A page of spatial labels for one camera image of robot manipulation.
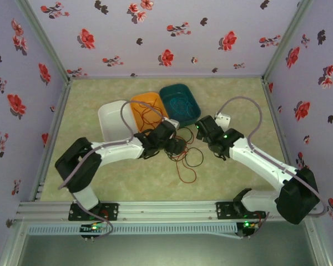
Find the plastic bin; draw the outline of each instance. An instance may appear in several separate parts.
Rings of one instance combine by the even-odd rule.
[[[126,101],[114,101],[105,104],[98,111],[100,127],[104,141],[117,141],[129,139],[131,133],[121,119],[120,110]],[[133,134],[138,133],[130,104],[123,108],[123,118],[132,128]]]
[[[184,84],[164,87],[159,95],[171,119],[180,123],[180,127],[194,124],[201,110],[190,89]]]
[[[158,93],[144,93],[131,99],[132,101],[142,101],[159,111],[163,116],[169,118],[164,108],[163,102]],[[132,113],[139,132],[147,129],[155,129],[162,121],[162,118],[154,111],[143,104],[131,103]]]

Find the metal bracket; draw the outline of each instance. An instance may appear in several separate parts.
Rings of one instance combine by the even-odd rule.
[[[96,209],[90,210],[97,213],[98,216],[108,219],[109,221],[117,221],[118,204],[117,203],[101,203]],[[85,213],[76,203],[72,203],[69,210],[68,221],[100,221],[93,216]]]
[[[266,217],[266,212],[249,212],[245,211],[244,216],[241,216],[237,213],[234,208],[234,202],[225,201],[225,202],[216,202],[216,212],[218,220],[230,220],[230,219],[257,219],[260,215],[261,219]]]

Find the orange plastic tray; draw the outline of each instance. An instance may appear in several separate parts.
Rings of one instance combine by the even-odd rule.
[[[169,118],[158,93],[140,94],[133,97],[131,100],[142,101],[153,107],[163,116]],[[143,104],[131,103],[131,109],[139,132],[143,132],[147,129],[154,129],[162,121],[162,118],[159,115],[157,115],[154,111],[144,106]]]

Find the lavender wall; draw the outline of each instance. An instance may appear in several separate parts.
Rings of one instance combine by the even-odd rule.
[[[270,77],[271,97],[295,162],[329,198],[321,220],[333,250],[333,0],[314,1],[287,51]]]
[[[0,256],[19,202],[29,200],[62,86],[14,1],[0,1]]]
[[[261,75],[299,0],[28,2],[68,74],[129,76]]]

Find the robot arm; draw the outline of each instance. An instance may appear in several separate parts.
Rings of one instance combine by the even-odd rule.
[[[94,148],[96,150],[83,162],[73,178],[66,184],[67,189],[80,204],[89,211],[98,209],[99,199],[92,190],[90,183],[98,168],[112,162],[125,159],[148,159],[155,156],[161,149],[178,155],[185,149],[185,141],[175,139],[179,123],[165,118],[154,130],[134,134],[131,141],[89,142],[85,137],[77,139],[73,145],[57,160],[55,167],[63,180],[76,168],[81,158]]]
[[[208,143],[216,157],[232,158],[266,179],[274,191],[254,191],[246,188],[234,198],[234,207],[242,215],[245,210],[279,212],[283,218],[298,224],[317,205],[319,199],[298,180],[296,175],[317,191],[313,173],[308,168],[298,170],[276,160],[264,151],[249,147],[247,138],[235,129],[227,129],[219,117],[206,116],[195,123],[197,139]]]

